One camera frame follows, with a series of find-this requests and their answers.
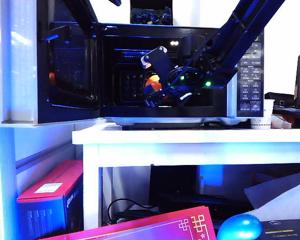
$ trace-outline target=white shelf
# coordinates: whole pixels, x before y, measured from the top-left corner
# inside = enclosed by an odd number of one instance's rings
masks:
[[[300,129],[122,130],[112,122],[72,132],[83,145],[84,228],[101,223],[100,169],[300,163]]]
[[[300,143],[300,129],[173,129],[122,130],[111,122],[73,131],[72,143],[156,144],[156,143]]]

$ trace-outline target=black cable wire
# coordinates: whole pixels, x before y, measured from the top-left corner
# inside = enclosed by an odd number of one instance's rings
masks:
[[[108,209],[107,209],[107,211],[106,211],[107,216],[108,216],[109,221],[110,221],[111,224],[113,224],[113,220],[112,220],[112,218],[110,217],[110,207],[111,207],[115,202],[122,201],[122,200],[123,200],[123,201],[129,201],[129,202],[132,202],[132,203],[134,203],[135,205],[138,205],[139,207],[144,208],[144,209],[152,209],[152,208],[153,208],[153,206],[143,206],[143,205],[141,205],[141,204],[137,203],[136,201],[133,201],[133,200],[131,200],[131,199],[129,199],[129,198],[118,198],[118,199],[116,199],[116,200],[113,200],[113,201],[109,204]]]

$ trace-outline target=microwave door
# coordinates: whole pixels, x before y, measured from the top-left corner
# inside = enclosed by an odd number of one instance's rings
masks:
[[[39,124],[100,116],[96,41],[82,28],[86,20],[78,24],[68,6],[63,0],[37,1]],[[97,20],[93,12],[82,15]]]
[[[0,1],[0,9],[0,123],[98,118],[96,43],[63,0]]]

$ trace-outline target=paper cup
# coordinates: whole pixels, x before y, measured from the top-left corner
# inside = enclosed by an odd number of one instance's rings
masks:
[[[261,118],[251,118],[251,128],[252,129],[270,129],[271,128],[271,115],[274,109],[273,99],[265,99],[263,102],[263,117]]]

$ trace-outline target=cardboard box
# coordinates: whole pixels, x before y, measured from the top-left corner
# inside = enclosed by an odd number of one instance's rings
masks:
[[[20,239],[83,230],[83,161],[66,160],[17,198]]]
[[[209,209],[199,206],[46,240],[216,240]]]

